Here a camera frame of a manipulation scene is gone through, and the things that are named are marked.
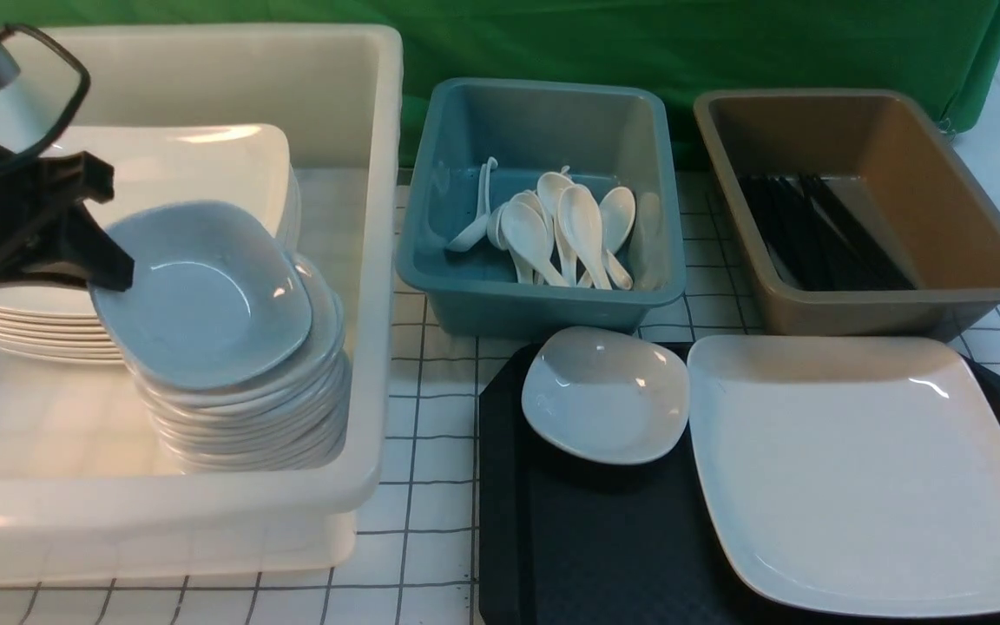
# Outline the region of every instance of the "white grid table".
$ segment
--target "white grid table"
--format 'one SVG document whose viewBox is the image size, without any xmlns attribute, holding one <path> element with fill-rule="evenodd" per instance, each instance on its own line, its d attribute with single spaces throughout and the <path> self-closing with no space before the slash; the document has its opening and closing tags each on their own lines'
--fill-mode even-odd
<svg viewBox="0 0 1000 625">
<path fill-rule="evenodd" d="M 957 152 L 1000 209 L 1000 66 Z M 402 220 L 405 187 L 399 189 Z M 687 296 L 651 312 L 646 340 L 759 333 L 730 222 L 707 179 L 681 184 Z M 953 347 L 1000 373 L 1000 309 Z M 520 345 L 442 332 L 397 282 L 384 468 L 334 570 L 0 589 L 0 625 L 467 625 L 477 614 L 476 396 Z"/>
</svg>

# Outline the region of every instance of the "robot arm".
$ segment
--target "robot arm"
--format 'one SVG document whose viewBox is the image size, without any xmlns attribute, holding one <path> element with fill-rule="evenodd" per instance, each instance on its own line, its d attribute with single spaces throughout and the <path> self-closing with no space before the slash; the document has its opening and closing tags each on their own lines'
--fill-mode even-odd
<svg viewBox="0 0 1000 625">
<path fill-rule="evenodd" d="M 0 146 L 0 286 L 39 282 L 126 290 L 134 278 L 134 260 L 83 205 L 114 198 L 114 168 L 89 153 L 41 157 L 63 134 L 87 95 L 87 69 L 39 30 L 7 25 L 0 30 L 0 89 L 20 74 L 1 46 L 15 32 L 27 33 L 55 51 L 76 69 L 80 82 L 63 114 L 39 142 L 17 154 Z"/>
</svg>

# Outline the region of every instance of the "white ceramic spoon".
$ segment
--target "white ceramic spoon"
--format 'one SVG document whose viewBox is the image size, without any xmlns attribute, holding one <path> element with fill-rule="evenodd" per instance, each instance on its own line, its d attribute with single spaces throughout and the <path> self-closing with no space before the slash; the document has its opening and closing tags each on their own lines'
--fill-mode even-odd
<svg viewBox="0 0 1000 625">
<path fill-rule="evenodd" d="M 635 225 L 635 194 L 627 187 L 615 187 L 600 201 L 600 219 L 604 226 L 604 269 L 608 272 L 612 284 L 623 290 L 631 290 L 634 282 L 631 273 L 620 265 L 615 253 L 620 252 L 623 241 L 628 240 L 631 228 Z M 592 285 L 590 273 L 584 273 L 576 284 L 579 287 Z"/>
<path fill-rule="evenodd" d="M 500 214 L 503 214 L 503 210 L 507 206 L 508 202 L 504 202 L 503 205 L 500 205 L 492 213 L 489 213 L 489 225 L 485 229 L 485 234 L 488 234 L 489 237 L 489 243 L 496 249 L 499 249 L 500 252 L 508 252 L 508 241 L 504 240 L 503 233 L 500 231 Z"/>
<path fill-rule="evenodd" d="M 600 207 L 588 187 L 574 185 L 563 191 L 558 205 L 558 226 L 564 239 L 572 246 L 576 257 L 592 274 L 592 285 L 610 290 L 611 282 L 604 272 L 604 229 Z"/>
<path fill-rule="evenodd" d="M 477 217 L 469 226 L 465 226 L 465 230 L 457 233 L 457 237 L 445 244 L 445 249 L 450 250 L 450 252 L 469 252 L 469 249 L 480 242 L 488 233 L 489 213 L 491 213 L 489 191 L 492 170 L 496 167 L 497 159 L 492 157 L 489 157 L 489 160 L 481 166 L 481 175 L 480 178 L 477 178 Z"/>
<path fill-rule="evenodd" d="M 547 209 L 545 209 L 543 202 L 540 201 L 539 195 L 536 194 L 535 191 L 520 191 L 520 193 L 512 195 L 511 199 L 512 201 L 521 201 L 525 203 L 525 205 L 535 209 L 536 213 L 539 213 L 539 217 L 543 217 L 543 224 L 547 225 L 547 230 L 550 233 L 550 240 L 555 240 L 555 218 L 547 217 Z M 519 261 L 516 262 L 516 271 L 517 270 L 519 270 Z M 542 274 L 535 273 L 533 270 L 531 270 L 531 273 L 533 274 L 532 281 L 535 282 L 535 284 L 544 284 Z"/>
<path fill-rule="evenodd" d="M 493 210 L 489 214 L 489 242 L 491 242 L 493 247 L 501 250 L 501 252 L 511 253 L 512 265 L 516 266 L 516 282 L 519 282 L 521 285 L 531 285 L 535 284 L 535 269 L 527 261 L 523 260 L 523 257 L 520 257 L 519 254 L 511 252 L 508 249 L 508 239 L 504 238 L 503 230 L 500 229 L 501 214 L 503 214 L 505 208 L 508 208 L 510 203 L 515 201 L 517 201 L 516 198 L 510 199 L 510 201 L 504 202 L 503 205 L 500 205 L 500 208 Z"/>
<path fill-rule="evenodd" d="M 536 272 L 542 273 L 547 284 L 568 286 L 555 266 L 550 264 L 553 241 L 547 236 L 547 225 L 535 209 L 522 202 L 511 202 L 500 216 L 500 230 L 513 253 L 527 260 Z"/>
<path fill-rule="evenodd" d="M 566 278 L 569 286 L 576 287 L 576 254 L 573 253 L 573 248 L 566 241 L 566 238 L 561 236 L 561 229 L 558 226 L 558 202 L 564 191 L 573 186 L 573 181 L 564 173 L 568 170 L 569 168 L 563 168 L 562 174 L 548 171 L 548 173 L 540 175 L 536 190 L 538 190 L 540 201 L 543 202 L 545 216 L 548 216 L 552 221 L 549 229 L 555 235 L 553 238 L 555 238 L 555 245 L 558 246 L 558 260 L 562 266 L 562 276 Z"/>
</svg>

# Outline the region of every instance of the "white plastic bin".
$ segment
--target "white plastic bin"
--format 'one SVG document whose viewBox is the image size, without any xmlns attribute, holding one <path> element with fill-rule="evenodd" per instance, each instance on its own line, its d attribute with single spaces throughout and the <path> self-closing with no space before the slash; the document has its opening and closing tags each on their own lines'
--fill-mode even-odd
<svg viewBox="0 0 1000 625">
<path fill-rule="evenodd" d="M 384 440 L 400 36 L 323 24 L 49 32 L 94 78 L 78 123 L 285 130 L 303 194 L 299 249 L 345 302 L 353 387 L 345 449 L 329 465 L 183 476 L 125 371 L 0 353 L 0 584 L 344 561 Z M 54 108 L 66 70 L 23 36 L 10 48 L 32 98 Z"/>
</svg>

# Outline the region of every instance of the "black chopsticks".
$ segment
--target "black chopsticks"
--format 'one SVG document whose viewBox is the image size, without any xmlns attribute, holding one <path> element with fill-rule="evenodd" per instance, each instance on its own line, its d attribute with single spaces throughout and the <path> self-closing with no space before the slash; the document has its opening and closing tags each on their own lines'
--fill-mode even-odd
<svg viewBox="0 0 1000 625">
<path fill-rule="evenodd" d="M 795 286 L 810 292 L 916 288 L 828 183 L 818 175 L 798 175 L 797 182 L 739 178 L 759 234 Z"/>
</svg>

